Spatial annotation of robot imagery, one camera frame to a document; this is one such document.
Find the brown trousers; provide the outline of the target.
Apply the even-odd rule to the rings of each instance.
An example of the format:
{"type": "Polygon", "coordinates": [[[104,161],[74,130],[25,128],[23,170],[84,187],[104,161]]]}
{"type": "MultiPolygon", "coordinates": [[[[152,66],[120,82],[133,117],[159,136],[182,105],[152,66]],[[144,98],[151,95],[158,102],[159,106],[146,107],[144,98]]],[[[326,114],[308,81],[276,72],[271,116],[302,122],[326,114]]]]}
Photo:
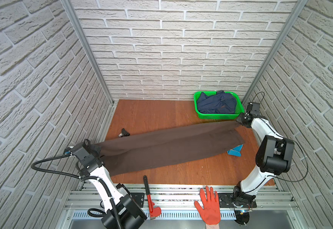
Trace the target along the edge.
{"type": "Polygon", "coordinates": [[[243,145],[235,121],[211,122],[98,143],[111,176],[205,159],[243,145]]]}

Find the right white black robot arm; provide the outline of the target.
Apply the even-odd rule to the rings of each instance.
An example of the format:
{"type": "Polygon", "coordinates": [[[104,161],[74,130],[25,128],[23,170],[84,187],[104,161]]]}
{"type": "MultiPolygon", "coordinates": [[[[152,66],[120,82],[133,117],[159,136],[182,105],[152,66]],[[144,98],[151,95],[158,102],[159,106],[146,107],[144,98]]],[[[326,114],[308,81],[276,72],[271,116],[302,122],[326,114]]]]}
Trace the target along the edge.
{"type": "Polygon", "coordinates": [[[280,135],[269,121],[260,115],[240,113],[237,122],[251,128],[261,140],[255,157],[256,166],[234,187],[232,194],[234,201],[250,203],[268,181],[289,171],[294,141],[280,135]]]}

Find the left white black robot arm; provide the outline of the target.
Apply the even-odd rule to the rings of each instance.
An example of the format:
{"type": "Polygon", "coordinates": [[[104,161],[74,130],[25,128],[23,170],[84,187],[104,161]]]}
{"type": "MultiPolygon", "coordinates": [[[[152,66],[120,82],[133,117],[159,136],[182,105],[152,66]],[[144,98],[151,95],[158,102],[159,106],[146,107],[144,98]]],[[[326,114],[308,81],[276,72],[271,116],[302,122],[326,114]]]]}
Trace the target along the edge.
{"type": "Polygon", "coordinates": [[[65,154],[78,159],[83,166],[80,169],[81,181],[90,181],[97,189],[104,209],[100,218],[106,229],[138,229],[147,220],[140,206],[131,198],[123,185],[115,185],[103,161],[101,147],[93,145],[89,140],[68,147],[65,154]]]}

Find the navy blue trousers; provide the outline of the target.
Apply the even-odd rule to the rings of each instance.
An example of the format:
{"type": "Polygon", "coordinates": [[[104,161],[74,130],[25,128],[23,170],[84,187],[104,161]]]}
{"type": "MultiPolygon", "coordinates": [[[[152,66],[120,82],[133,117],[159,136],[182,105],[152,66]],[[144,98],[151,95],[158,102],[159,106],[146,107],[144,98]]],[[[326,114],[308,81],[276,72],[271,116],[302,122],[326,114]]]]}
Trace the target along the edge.
{"type": "Polygon", "coordinates": [[[234,114],[236,98],[224,91],[217,91],[213,95],[202,92],[197,100],[198,111],[202,114],[234,114]]]}

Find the red gloved hand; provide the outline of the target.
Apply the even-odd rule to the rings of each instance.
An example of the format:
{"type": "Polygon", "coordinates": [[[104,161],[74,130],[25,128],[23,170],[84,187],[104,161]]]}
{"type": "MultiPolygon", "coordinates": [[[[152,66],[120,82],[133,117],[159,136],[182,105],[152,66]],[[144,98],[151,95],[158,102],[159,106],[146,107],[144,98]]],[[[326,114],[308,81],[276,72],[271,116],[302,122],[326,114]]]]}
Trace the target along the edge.
{"type": "Polygon", "coordinates": [[[218,193],[213,190],[213,187],[205,186],[205,189],[200,189],[199,196],[203,207],[198,201],[194,201],[194,206],[205,222],[206,228],[219,229],[221,215],[218,193]]]}

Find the green plastic basket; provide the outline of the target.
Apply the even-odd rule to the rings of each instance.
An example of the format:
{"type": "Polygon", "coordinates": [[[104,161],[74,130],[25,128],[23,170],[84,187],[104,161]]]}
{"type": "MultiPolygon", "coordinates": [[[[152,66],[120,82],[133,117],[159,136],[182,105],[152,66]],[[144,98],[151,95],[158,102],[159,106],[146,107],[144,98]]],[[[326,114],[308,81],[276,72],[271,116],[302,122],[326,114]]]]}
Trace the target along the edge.
{"type": "MultiPolygon", "coordinates": [[[[206,93],[207,95],[213,95],[216,92],[217,91],[204,91],[204,93],[206,93]]],[[[201,91],[200,92],[195,92],[194,95],[193,95],[195,111],[196,111],[196,113],[197,113],[197,115],[200,119],[233,120],[233,119],[237,118],[240,113],[245,112],[239,96],[236,93],[233,93],[233,92],[226,92],[226,93],[232,94],[237,100],[236,111],[235,111],[234,114],[202,114],[198,111],[198,108],[197,108],[197,100],[200,97],[201,93],[202,93],[201,91]]]]}

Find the small black clip object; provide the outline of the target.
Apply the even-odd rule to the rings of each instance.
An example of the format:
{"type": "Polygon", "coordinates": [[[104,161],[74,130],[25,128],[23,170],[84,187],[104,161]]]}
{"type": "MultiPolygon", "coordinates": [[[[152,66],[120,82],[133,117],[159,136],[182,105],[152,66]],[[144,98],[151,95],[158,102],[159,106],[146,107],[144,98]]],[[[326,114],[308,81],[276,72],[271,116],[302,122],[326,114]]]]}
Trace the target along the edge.
{"type": "Polygon", "coordinates": [[[121,129],[121,133],[118,135],[118,137],[126,137],[130,136],[130,133],[126,131],[124,128],[121,129]]]}

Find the red pipe wrench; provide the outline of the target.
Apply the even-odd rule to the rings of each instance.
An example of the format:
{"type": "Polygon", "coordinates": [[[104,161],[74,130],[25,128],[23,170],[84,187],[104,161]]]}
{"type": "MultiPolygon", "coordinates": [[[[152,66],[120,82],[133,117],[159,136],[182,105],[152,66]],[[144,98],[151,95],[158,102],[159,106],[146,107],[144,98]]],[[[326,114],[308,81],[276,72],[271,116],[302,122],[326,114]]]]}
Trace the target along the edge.
{"type": "Polygon", "coordinates": [[[146,175],[143,176],[143,181],[144,181],[145,190],[146,190],[150,219],[155,219],[156,217],[159,217],[161,215],[162,210],[160,207],[155,207],[155,203],[152,201],[148,178],[146,175]]]}

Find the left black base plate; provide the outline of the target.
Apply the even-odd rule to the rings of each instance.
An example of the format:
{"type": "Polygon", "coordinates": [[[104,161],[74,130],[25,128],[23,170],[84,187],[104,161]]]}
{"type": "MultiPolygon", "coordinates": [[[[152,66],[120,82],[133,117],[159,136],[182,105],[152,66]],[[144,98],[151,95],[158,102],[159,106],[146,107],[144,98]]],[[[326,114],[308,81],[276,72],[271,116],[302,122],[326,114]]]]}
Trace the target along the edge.
{"type": "Polygon", "coordinates": [[[140,208],[144,207],[145,202],[145,193],[143,192],[131,192],[131,198],[140,206],[140,208]]]}

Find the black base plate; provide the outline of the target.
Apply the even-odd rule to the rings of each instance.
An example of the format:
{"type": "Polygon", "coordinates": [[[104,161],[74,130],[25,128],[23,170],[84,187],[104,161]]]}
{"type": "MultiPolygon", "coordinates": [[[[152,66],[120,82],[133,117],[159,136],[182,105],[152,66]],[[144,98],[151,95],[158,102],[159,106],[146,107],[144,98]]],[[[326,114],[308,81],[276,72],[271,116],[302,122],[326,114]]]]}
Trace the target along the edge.
{"type": "Polygon", "coordinates": [[[131,192],[131,198],[140,206],[140,208],[144,207],[145,202],[145,193],[143,192],[131,192]]]}
{"type": "Polygon", "coordinates": [[[257,208],[256,196],[248,194],[235,195],[233,193],[219,193],[220,208],[257,208]]]}

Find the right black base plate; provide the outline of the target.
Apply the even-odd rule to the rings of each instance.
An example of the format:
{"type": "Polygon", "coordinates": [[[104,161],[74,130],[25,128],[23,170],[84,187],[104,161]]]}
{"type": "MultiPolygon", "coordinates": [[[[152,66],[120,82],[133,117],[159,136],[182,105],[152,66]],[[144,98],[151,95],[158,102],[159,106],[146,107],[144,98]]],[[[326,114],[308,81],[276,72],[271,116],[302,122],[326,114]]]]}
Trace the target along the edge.
{"type": "Polygon", "coordinates": [[[257,208],[256,196],[248,194],[235,195],[233,193],[219,193],[220,208],[257,208]]]}

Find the aluminium rail frame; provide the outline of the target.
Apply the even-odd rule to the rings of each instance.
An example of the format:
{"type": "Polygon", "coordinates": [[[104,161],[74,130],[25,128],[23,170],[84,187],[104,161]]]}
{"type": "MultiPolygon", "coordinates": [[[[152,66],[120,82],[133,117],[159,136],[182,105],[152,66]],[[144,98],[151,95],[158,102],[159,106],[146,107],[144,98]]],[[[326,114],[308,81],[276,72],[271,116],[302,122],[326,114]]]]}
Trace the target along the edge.
{"type": "MultiPolygon", "coordinates": [[[[194,202],[200,202],[199,185],[161,185],[149,186],[151,200],[162,213],[157,220],[162,219],[200,219],[194,202]]],[[[281,191],[276,186],[264,186],[250,204],[241,203],[234,206],[232,203],[233,186],[214,186],[219,194],[220,212],[222,220],[234,220],[236,215],[257,210],[282,211],[289,216],[295,216],[299,210],[293,196],[288,191],[281,191]]],[[[62,217],[67,220],[91,219],[87,210],[101,208],[101,197],[96,188],[85,182],[79,190],[71,191],[65,204],[62,217]]]]}

